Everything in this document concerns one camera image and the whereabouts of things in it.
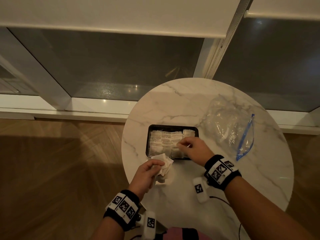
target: right hand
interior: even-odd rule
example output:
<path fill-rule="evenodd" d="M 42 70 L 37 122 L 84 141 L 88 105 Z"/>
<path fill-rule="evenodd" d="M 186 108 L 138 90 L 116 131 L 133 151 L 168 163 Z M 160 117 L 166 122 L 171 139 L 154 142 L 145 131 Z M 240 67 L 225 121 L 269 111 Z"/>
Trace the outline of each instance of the right hand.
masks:
<path fill-rule="evenodd" d="M 185 137 L 178 142 L 177 147 L 192 161 L 203 167 L 214 156 L 214 153 L 199 137 Z"/>

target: black plastic tray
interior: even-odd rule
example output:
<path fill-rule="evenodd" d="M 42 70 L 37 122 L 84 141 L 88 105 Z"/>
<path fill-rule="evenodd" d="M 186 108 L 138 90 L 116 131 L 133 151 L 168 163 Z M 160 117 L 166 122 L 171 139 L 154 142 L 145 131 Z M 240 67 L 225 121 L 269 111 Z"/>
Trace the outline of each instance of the black plastic tray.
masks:
<path fill-rule="evenodd" d="M 166 132 L 175 132 L 175 131 L 181 131 L 183 130 L 193 130 L 195 131 L 195 137 L 199 137 L 199 131 L 197 127 L 193 126 L 180 126 L 180 125 L 161 125 L 161 124 L 152 124 L 149 126 L 148 129 L 148 138 L 146 140 L 146 156 L 149 156 L 149 141 L 150 141 L 150 132 L 151 131 L 166 131 Z M 173 160 L 190 160 L 188 157 L 184 158 L 172 158 Z"/>

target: left hand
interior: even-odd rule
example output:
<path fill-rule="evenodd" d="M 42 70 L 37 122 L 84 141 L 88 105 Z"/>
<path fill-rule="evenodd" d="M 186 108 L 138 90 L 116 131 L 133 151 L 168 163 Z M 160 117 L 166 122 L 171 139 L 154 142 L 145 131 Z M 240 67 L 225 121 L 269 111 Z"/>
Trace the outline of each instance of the left hand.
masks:
<path fill-rule="evenodd" d="M 142 201 L 144 194 L 152 188 L 155 176 L 159 173 L 161 166 L 164 164 L 163 161 L 151 159 L 140 165 L 128 190 L 135 193 L 139 197 L 139 200 Z"/>

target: forearm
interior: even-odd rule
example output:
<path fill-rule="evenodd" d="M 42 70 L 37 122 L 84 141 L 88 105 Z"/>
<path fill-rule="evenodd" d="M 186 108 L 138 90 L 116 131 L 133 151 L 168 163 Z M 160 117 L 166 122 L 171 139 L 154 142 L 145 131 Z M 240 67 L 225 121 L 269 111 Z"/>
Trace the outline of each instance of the forearm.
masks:
<path fill-rule="evenodd" d="M 242 177 L 235 177 L 224 192 L 252 240 L 314 239 L 306 229 Z"/>
<path fill-rule="evenodd" d="M 124 237 L 122 227 L 114 219 L 105 217 L 90 240 L 123 240 Z"/>

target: wooden floor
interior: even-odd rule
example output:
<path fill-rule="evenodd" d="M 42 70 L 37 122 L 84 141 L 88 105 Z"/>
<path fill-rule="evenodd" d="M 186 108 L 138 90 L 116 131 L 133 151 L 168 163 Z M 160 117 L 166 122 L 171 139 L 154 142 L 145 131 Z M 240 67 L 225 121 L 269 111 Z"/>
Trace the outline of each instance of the wooden floor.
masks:
<path fill-rule="evenodd" d="M 123 124 L 0 120 L 0 238 L 88 239 L 128 186 Z M 286 134 L 295 170 L 287 212 L 320 238 L 320 137 Z"/>

